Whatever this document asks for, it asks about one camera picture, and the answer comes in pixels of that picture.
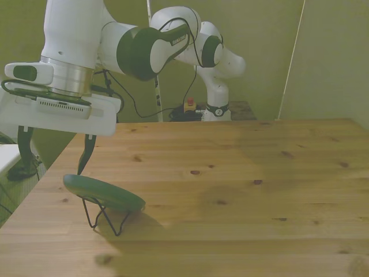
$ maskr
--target wood grain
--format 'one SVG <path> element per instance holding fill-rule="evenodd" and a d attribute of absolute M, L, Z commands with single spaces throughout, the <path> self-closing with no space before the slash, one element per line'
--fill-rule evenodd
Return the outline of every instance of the wood grain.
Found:
<path fill-rule="evenodd" d="M 0 276 L 368 276 L 369 133 L 350 120 L 119 124 L 83 172 L 146 201 L 118 238 L 63 186 L 83 140 L 0 229 Z"/>

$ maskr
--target wire stand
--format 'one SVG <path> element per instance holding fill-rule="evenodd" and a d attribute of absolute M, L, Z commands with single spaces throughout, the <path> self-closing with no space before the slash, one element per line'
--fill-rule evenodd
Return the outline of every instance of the wire stand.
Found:
<path fill-rule="evenodd" d="M 86 206 L 86 200 L 87 200 L 87 199 L 85 199 L 85 198 L 83 198 L 83 197 L 81 197 L 81 196 L 78 196 L 78 197 L 82 198 L 82 202 L 83 202 L 83 206 L 84 206 L 84 208 L 85 208 L 85 212 L 86 212 L 86 216 L 87 216 L 88 224 L 90 225 L 90 227 L 91 227 L 91 228 L 95 229 L 95 228 L 97 227 L 97 221 L 99 220 L 100 215 L 101 215 L 101 214 L 103 214 L 103 215 L 105 216 L 105 218 L 106 218 L 107 222 L 109 223 L 109 225 L 110 225 L 111 229 L 113 230 L 113 232 L 114 232 L 115 236 L 116 236 L 116 237 L 120 236 L 120 234 L 121 234 L 121 233 L 122 233 L 122 231 L 123 231 L 123 225 L 124 225 L 125 221 L 127 220 L 127 218 L 129 217 L 130 212 L 128 212 L 128 213 L 127 213 L 127 215 L 125 216 L 125 218 L 123 219 L 123 221 L 122 221 L 122 223 L 121 223 L 121 226 L 119 227 L 119 232 L 116 232 L 116 230 L 115 230 L 115 228 L 114 228 L 113 224 L 111 223 L 111 221 L 110 221 L 110 219 L 109 219 L 108 215 L 107 215 L 107 214 L 106 214 L 106 212 L 105 212 L 106 207 L 103 207 L 103 206 L 101 205 L 101 203 L 100 203 L 96 198 L 91 198 L 92 200 L 94 200 L 94 201 L 95 201 L 95 204 L 97 204 L 97 205 L 100 207 L 100 210 L 101 210 L 101 211 L 97 214 L 97 217 L 96 217 L 96 219 L 95 219 L 95 224 L 94 224 L 94 225 L 92 225 L 91 220 L 90 220 L 90 216 L 89 216 L 89 214 L 88 214 L 87 206 Z"/>

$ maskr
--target dark green lid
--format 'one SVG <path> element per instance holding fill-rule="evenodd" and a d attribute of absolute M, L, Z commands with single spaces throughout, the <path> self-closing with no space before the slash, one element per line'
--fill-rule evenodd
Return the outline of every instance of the dark green lid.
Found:
<path fill-rule="evenodd" d="M 95 203 L 97 199 L 103 207 L 118 211 L 142 211 L 146 202 L 128 190 L 80 175 L 65 175 L 64 185 L 70 192 Z"/>

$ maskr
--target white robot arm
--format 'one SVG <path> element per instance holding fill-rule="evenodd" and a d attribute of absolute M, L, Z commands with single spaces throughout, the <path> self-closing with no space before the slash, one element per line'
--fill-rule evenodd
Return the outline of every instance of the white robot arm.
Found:
<path fill-rule="evenodd" d="M 216 27 L 187 7 L 160 10 L 141 28 L 116 22 L 103 0 L 48 0 L 44 33 L 40 62 L 5 67 L 12 80 L 0 89 L 1 122 L 110 136 L 120 100 L 91 92 L 95 68 L 146 81 L 172 59 L 197 66 L 208 88 L 204 119 L 228 120 L 228 88 L 218 78 L 245 69 Z"/>

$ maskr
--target vent grille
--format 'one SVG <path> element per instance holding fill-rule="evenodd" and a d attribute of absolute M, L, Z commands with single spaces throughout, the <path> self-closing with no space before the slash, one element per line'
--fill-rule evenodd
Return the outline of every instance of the vent grille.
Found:
<path fill-rule="evenodd" d="M 64 110 L 72 110 L 72 111 L 84 111 L 83 108 L 79 108 L 79 107 L 71 107 L 65 104 L 56 104 L 56 103 L 50 103 L 50 102 L 45 102 L 45 101 L 40 101 L 39 102 L 41 105 L 44 106 L 48 106 L 48 107 L 55 107 L 55 108 L 62 108 Z"/>

